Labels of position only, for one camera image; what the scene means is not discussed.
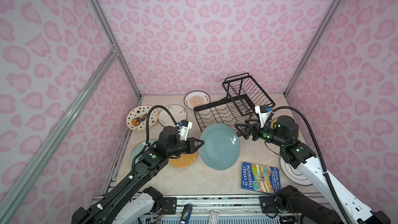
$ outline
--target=dish rack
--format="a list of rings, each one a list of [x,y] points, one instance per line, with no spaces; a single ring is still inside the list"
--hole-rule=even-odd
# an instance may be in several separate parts
[[[223,123],[230,126],[238,137],[242,136],[235,124],[258,118],[255,106],[275,106],[275,102],[249,73],[227,77],[222,87],[227,94],[225,98],[193,109],[201,132],[211,124]]]

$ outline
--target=robotic arm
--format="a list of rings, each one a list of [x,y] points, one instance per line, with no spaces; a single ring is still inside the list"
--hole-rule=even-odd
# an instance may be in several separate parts
[[[156,147],[149,147],[135,164],[134,176],[129,173],[112,191],[87,210],[80,207],[72,215],[72,224],[131,223],[151,210],[157,212],[162,194],[152,187],[145,189],[140,197],[130,202],[129,208],[125,205],[145,183],[167,165],[169,158],[195,153],[204,144],[196,138],[186,138],[190,126],[192,123],[184,120],[177,127],[163,128]]]
[[[331,203],[340,218],[335,212],[325,214],[321,205],[306,198],[290,185],[277,193],[276,205],[280,210],[289,210],[290,208],[300,210],[302,214],[316,221],[316,223],[341,223],[341,221],[359,224],[391,223],[382,211],[374,212],[356,198],[326,169],[324,163],[321,162],[323,159],[320,160],[316,157],[315,152],[297,139],[299,126],[292,117],[280,116],[274,123],[273,128],[269,128],[269,122],[273,115],[271,110],[267,106],[256,107],[256,113],[259,115],[258,120],[246,120],[245,124],[236,124],[235,127],[246,139],[251,135],[253,141],[261,138],[267,143],[279,146],[283,160],[315,185]]]

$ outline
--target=wall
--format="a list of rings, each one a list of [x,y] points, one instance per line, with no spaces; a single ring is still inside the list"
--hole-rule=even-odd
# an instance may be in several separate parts
[[[98,85],[11,223],[70,223],[104,187],[136,99],[117,61]]]
[[[99,0],[141,93],[283,92],[331,0]]]
[[[0,200],[110,47],[87,0],[0,2]]]
[[[392,223],[398,222],[397,23],[397,0],[344,0],[289,97],[308,118],[329,170]]]

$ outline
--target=teal plate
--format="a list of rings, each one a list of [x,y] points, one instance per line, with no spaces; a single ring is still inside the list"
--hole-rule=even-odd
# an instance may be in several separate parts
[[[212,124],[202,132],[205,144],[199,149],[203,161],[211,168],[224,170],[238,160],[239,138],[234,130],[221,123]]]
[[[156,139],[150,139],[150,140],[149,140],[149,143],[152,144],[152,143],[155,142],[155,141],[157,141],[157,140],[156,140]],[[131,155],[130,155],[130,164],[131,164],[131,165],[132,165],[132,159],[133,159],[135,156],[137,156],[137,155],[142,151],[142,149],[144,148],[144,146],[145,146],[145,141],[142,141],[141,143],[137,144],[137,146],[134,148],[134,150],[132,150]]]

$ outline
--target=book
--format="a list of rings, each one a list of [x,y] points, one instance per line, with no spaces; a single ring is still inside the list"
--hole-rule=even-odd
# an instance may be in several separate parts
[[[241,189],[276,194],[281,189],[279,169],[242,162]]]

